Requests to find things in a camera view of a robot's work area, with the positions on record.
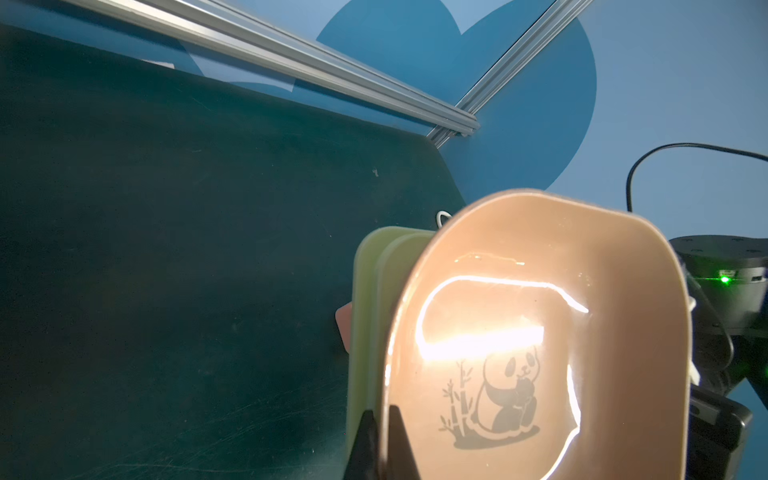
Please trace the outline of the aluminium frame post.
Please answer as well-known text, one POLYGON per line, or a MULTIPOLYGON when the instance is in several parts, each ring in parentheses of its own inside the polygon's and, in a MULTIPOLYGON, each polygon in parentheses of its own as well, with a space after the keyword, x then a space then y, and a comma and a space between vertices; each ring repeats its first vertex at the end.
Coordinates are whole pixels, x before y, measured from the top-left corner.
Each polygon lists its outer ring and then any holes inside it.
POLYGON ((472 115, 497 94, 588 1, 419 1, 430 28, 455 57, 428 61, 446 74, 430 89, 472 115))

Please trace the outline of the green electronic scale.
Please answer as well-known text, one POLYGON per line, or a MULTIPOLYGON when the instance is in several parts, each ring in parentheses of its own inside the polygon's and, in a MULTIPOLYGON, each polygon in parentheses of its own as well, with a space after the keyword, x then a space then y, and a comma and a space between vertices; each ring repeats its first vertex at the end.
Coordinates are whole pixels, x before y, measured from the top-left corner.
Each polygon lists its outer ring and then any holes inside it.
POLYGON ((346 433, 352 452, 362 415, 378 418, 391 325, 411 271, 434 237, 432 230, 377 229, 357 248, 353 266, 346 433))

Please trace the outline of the pink panda dish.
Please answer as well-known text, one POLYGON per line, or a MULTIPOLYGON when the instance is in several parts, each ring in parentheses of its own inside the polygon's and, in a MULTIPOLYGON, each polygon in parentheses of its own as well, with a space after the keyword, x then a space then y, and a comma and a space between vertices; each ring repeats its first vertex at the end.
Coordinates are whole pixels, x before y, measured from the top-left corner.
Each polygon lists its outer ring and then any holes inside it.
POLYGON ((379 475, 396 405, 421 479, 680 479, 691 355, 682 268, 653 224, 537 190, 488 196, 405 284, 379 475))

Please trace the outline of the aluminium frame rail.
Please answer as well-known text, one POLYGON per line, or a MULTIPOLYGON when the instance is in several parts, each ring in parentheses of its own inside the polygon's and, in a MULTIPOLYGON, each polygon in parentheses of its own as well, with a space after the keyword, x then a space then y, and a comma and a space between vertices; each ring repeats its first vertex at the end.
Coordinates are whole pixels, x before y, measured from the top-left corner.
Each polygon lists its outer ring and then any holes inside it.
POLYGON ((74 4, 455 133, 471 135, 480 127, 464 110, 220 1, 74 4))

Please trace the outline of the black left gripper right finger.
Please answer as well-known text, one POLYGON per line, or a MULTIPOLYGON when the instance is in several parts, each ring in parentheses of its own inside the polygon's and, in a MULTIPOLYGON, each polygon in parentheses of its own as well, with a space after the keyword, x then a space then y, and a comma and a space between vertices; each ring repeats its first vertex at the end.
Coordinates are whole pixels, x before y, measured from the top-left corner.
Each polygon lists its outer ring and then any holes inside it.
POLYGON ((420 480, 416 460, 405 423, 398 406, 389 407, 386 478, 389 480, 420 480))

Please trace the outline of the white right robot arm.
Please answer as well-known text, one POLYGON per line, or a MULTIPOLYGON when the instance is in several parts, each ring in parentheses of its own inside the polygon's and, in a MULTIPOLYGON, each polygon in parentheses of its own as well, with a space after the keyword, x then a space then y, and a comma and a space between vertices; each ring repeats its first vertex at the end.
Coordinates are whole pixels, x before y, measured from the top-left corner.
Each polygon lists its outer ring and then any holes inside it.
POLYGON ((688 479, 735 478, 753 412, 729 398, 742 381, 767 399, 767 241, 692 235, 670 242, 680 260, 692 319, 688 479))

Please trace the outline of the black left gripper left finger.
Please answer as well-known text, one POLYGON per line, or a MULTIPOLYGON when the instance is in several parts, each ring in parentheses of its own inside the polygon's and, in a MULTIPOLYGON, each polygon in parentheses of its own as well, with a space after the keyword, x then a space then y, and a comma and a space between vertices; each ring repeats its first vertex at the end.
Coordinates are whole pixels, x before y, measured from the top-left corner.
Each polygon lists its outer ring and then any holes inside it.
POLYGON ((344 480, 377 480, 378 426, 372 410, 363 412, 347 461, 344 480))

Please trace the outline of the orange power strip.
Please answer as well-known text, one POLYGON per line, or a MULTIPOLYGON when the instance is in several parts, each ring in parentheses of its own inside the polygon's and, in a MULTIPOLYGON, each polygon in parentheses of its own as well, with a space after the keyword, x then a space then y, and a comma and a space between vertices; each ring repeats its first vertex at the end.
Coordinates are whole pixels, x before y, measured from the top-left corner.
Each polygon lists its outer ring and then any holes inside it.
POLYGON ((352 303, 339 307, 334 314, 339 335, 347 353, 351 350, 352 303))

